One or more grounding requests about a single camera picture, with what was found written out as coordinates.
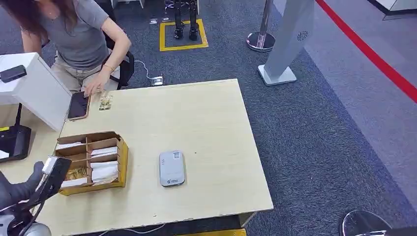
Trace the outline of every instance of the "smartphone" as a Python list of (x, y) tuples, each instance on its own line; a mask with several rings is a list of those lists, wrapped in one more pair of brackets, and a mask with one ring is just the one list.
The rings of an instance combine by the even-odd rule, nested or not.
[(18, 65), (16, 67), (0, 72), (0, 79), (3, 81), (3, 83), (9, 83), (10, 81), (17, 80), (25, 75), (25, 67), (23, 65)]
[(72, 94), (69, 105), (68, 120), (86, 118), (89, 112), (90, 97), (84, 97), (84, 92)]

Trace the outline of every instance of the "dark blue carpet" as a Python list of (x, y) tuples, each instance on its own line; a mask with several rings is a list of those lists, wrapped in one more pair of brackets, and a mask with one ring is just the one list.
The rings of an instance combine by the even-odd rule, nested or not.
[[(159, 2), (147, 0), (145, 10), (138, 2), (116, 9), (118, 23), (133, 42), (131, 52), (146, 63), (151, 77), (162, 74), (166, 84), (238, 78), (275, 207), (252, 219), (248, 235), (338, 235), (341, 217), (353, 209), (375, 212), (394, 227), (417, 226), (417, 213), (305, 51), (291, 64), (297, 82), (263, 84), (256, 68), (268, 54), (245, 45), (246, 36), (258, 30), (263, 0), (201, 1), (209, 47), (164, 53), (159, 52), (158, 25), (149, 25), (150, 18), (162, 16)], [(271, 32), (279, 19), (274, 9)], [(20, 52), (18, 31), (9, 25), (0, 30), (0, 53)], [(53, 46), (45, 50), (51, 63)], [(149, 86), (141, 64), (135, 68), (129, 88)], [(238, 227), (236, 217), (225, 217), (168, 224), (148, 235)]]

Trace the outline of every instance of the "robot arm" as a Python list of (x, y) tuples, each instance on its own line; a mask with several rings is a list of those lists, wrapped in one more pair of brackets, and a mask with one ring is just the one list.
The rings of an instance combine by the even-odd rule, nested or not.
[(0, 171), (0, 209), (28, 200), (42, 179), (42, 168), (43, 163), (36, 162), (29, 179), (17, 184), (11, 184)]
[[(26, 182), (11, 184), (0, 172), (0, 236), (47, 236), (48, 227), (35, 220), (45, 201), (58, 193), (71, 161), (49, 157), (36, 162)], [(30, 209), (40, 205), (35, 215)]]

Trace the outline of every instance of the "beige pants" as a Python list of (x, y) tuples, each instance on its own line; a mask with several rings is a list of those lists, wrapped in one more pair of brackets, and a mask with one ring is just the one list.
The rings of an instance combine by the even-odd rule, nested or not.
[[(101, 65), (92, 70), (77, 70), (65, 63), (58, 55), (55, 56), (55, 63), (51, 67), (52, 71), (58, 79), (70, 90), (72, 93), (84, 91), (89, 82), (100, 72)], [(112, 73), (115, 78), (120, 78), (120, 67)], [(104, 90), (116, 90), (118, 83), (114, 80), (109, 80), (104, 86)]]

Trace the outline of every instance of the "woman's hand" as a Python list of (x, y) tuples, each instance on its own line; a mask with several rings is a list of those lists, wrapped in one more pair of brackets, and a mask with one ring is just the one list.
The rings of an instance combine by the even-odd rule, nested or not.
[(84, 89), (84, 97), (93, 95), (98, 89), (103, 89), (109, 81), (112, 70), (104, 66), (102, 70), (92, 79)]

